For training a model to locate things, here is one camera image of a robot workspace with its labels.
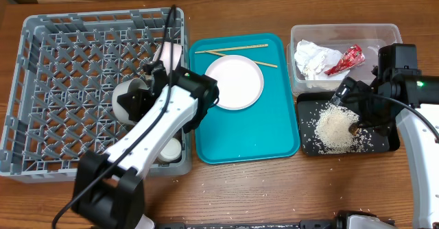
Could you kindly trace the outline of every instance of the clear plastic container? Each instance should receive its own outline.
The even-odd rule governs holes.
[[[348,76],[367,84],[375,78],[371,71],[378,65],[378,50],[393,43],[403,42],[395,24],[296,25],[291,29],[291,43],[287,48],[289,79],[295,96],[301,93],[334,91],[341,82],[305,80],[294,60],[297,43],[301,40],[308,40],[342,53],[354,44],[359,45],[366,61],[352,68]]]

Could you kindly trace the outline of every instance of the wooden table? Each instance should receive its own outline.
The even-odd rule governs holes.
[[[185,11],[190,41],[270,32],[284,46],[299,24],[394,23],[418,47],[424,74],[439,75],[439,0],[181,0],[8,6],[0,33],[0,121],[4,121],[21,26],[33,14],[167,7]],[[332,218],[341,209],[370,211],[411,228],[412,186],[404,146],[386,154],[352,154],[207,165],[145,183],[148,215],[190,224],[289,222]],[[48,228],[73,183],[21,184],[0,178],[0,227]],[[60,228],[90,223],[68,212]]]

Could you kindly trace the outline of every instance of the dish rack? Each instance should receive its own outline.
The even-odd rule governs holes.
[[[21,182],[75,179],[81,155],[115,144],[130,126],[112,113],[112,91],[121,82],[149,77],[163,41],[169,8],[29,16],[19,52],[0,144],[0,176]],[[174,42],[188,67],[188,33],[177,9]],[[167,41],[170,40],[170,29]],[[181,132],[182,158],[154,164],[152,176],[191,169],[191,137]]]

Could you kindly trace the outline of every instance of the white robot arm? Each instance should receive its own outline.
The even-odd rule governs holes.
[[[396,124],[412,177],[413,228],[439,228],[439,77],[421,75],[416,47],[406,44],[382,47],[372,73],[377,78],[370,86],[345,78],[331,103],[359,115],[350,127],[353,134],[362,126],[385,134],[388,125]]]
[[[172,136],[180,129],[185,132],[197,128],[207,110],[218,100],[217,82],[205,75],[197,75],[178,67],[173,74],[173,86],[165,85],[159,96],[143,89],[142,81],[128,81],[116,87],[113,106],[125,112],[115,114],[125,122],[138,122],[130,132],[109,147],[104,154],[86,152],[80,159],[73,196],[81,193],[103,170],[116,162],[135,142],[138,144],[107,176],[117,180],[116,186],[100,180],[87,190],[72,209],[100,228],[151,228],[154,226],[144,212],[143,182],[153,162]],[[168,90],[169,103],[164,112]],[[146,129],[155,126],[145,135]]]
[[[417,111],[439,128],[438,105],[422,104]],[[398,114],[396,124],[404,140],[412,178],[413,228],[434,228],[439,222],[439,144],[431,130],[407,109]]]

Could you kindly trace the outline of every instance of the wooden chopstick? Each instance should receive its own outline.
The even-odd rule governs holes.
[[[218,53],[218,52],[215,52],[215,51],[205,51],[206,53],[210,53],[210,54],[214,54],[214,55],[218,55],[218,56],[227,56],[227,54],[224,54],[224,53]],[[273,68],[277,68],[277,65],[275,65],[275,64],[268,64],[268,63],[264,63],[264,62],[259,62],[259,61],[254,61],[254,60],[252,60],[255,64],[260,64],[260,65],[265,65],[265,66],[268,66],[268,67],[273,67]]]
[[[221,49],[212,49],[212,50],[206,50],[206,51],[196,51],[195,53],[206,53],[209,51],[233,51],[233,50],[241,50],[241,49],[260,48],[260,47],[268,47],[268,44],[250,45],[250,46],[245,46],[245,47],[229,47],[229,48],[221,48]]]

